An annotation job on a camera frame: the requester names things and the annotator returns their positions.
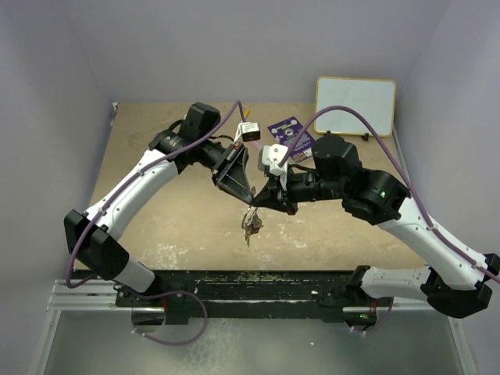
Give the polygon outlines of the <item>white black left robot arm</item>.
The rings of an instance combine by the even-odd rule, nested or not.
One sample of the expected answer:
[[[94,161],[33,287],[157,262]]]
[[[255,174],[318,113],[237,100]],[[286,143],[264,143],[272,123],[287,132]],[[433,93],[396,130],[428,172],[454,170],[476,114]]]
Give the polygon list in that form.
[[[211,137],[228,116],[210,105],[192,104],[184,118],[157,133],[134,168],[104,197],[83,212],[69,211],[64,220],[70,254],[66,286],[72,283],[74,263],[83,263],[93,277],[113,280],[131,289],[143,306],[152,306],[161,295],[161,279],[119,243],[131,220],[164,185],[184,169],[199,163],[219,179],[225,167],[230,177],[244,176],[248,160],[243,145],[224,148]]]

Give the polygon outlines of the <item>red key tag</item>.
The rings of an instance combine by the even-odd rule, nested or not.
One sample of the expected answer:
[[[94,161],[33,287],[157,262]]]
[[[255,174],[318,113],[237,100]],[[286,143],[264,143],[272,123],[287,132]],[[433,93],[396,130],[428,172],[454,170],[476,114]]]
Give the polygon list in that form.
[[[257,213],[253,218],[252,223],[245,230],[243,230],[245,236],[245,243],[247,246],[250,245],[251,236],[257,234],[262,227],[263,227],[262,220],[259,218],[259,215]]]

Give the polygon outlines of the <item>large metal keyring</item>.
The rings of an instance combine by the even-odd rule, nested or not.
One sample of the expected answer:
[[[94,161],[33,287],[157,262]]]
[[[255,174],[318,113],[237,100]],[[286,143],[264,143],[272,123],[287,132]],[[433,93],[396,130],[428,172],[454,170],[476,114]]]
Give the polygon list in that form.
[[[253,218],[257,214],[257,208],[250,205],[246,211],[245,214],[243,215],[243,218],[241,220],[241,228],[245,230],[253,221]]]

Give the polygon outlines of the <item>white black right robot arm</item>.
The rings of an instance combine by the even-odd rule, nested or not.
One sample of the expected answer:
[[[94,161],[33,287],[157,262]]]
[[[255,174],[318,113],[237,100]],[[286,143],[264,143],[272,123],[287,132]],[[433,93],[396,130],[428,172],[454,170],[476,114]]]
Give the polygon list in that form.
[[[268,181],[253,206],[294,215],[301,202],[339,199],[344,211],[393,235],[426,262],[407,270],[357,267],[347,288],[353,304],[409,298],[458,319],[488,307],[493,291],[487,282],[499,273],[496,254],[480,254],[449,232],[437,235],[437,226],[425,221],[415,195],[390,173],[364,168],[357,148],[340,136],[314,141],[315,167],[305,172],[279,164],[287,150],[283,145],[261,149],[258,168]]]

